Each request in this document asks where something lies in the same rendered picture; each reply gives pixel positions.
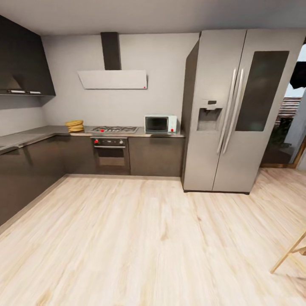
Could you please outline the microwave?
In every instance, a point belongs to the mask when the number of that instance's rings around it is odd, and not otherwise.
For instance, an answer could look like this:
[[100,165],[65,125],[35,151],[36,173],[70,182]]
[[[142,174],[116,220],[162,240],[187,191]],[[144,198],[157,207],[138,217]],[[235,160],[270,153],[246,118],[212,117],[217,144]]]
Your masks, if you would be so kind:
[[145,132],[176,132],[176,119],[174,113],[147,113],[144,116]]

